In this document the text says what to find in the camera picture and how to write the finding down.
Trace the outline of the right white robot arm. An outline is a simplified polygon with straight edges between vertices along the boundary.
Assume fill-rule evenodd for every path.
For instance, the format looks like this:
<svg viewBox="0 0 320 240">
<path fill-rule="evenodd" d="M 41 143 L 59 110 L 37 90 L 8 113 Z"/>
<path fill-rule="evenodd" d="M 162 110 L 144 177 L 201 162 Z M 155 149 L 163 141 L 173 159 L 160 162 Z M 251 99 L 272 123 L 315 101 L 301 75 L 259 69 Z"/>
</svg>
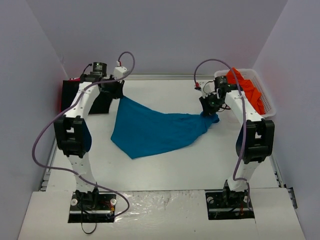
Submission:
<svg viewBox="0 0 320 240">
<path fill-rule="evenodd" d="M 266 120 L 252 106 L 238 84 L 228 83 L 226 76 L 200 84 L 202 96 L 199 101 L 205 116 L 212 116 L 224 105 L 232 110 L 242 124 L 235 150 L 238 156 L 232 176 L 225 181 L 222 202 L 229 207 L 239 202 L 240 196 L 248 194 L 248 183 L 256 168 L 273 151 L 275 124 Z"/>
</svg>

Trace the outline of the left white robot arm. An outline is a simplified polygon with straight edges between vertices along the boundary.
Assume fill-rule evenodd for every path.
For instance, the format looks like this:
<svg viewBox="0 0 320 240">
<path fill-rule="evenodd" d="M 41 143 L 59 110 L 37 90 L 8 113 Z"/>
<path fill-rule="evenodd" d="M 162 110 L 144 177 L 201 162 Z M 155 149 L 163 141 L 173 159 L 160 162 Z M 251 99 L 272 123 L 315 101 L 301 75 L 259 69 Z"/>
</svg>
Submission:
<svg viewBox="0 0 320 240">
<path fill-rule="evenodd" d="M 60 110 L 65 113 L 53 126 L 58 148 L 77 173 L 76 199 L 95 209 L 101 197 L 89 161 L 92 136 L 86 119 L 89 115 L 108 114 L 112 101 L 123 97 L 122 77 L 128 70 L 119 60 L 111 75 L 107 75 L 107 64 L 103 62 L 93 62 L 90 67 L 90 73 L 63 81 Z"/>
</svg>

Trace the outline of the blue t shirt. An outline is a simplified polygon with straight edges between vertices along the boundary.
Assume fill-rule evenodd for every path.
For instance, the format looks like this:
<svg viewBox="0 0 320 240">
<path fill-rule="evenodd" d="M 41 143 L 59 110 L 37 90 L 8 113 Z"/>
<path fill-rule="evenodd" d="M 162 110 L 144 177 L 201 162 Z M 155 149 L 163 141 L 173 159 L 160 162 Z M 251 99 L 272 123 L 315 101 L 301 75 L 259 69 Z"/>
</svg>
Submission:
<svg viewBox="0 0 320 240">
<path fill-rule="evenodd" d="M 217 114 L 162 113 L 123 97 L 110 139 L 134 160 L 188 147 L 219 121 Z"/>
</svg>

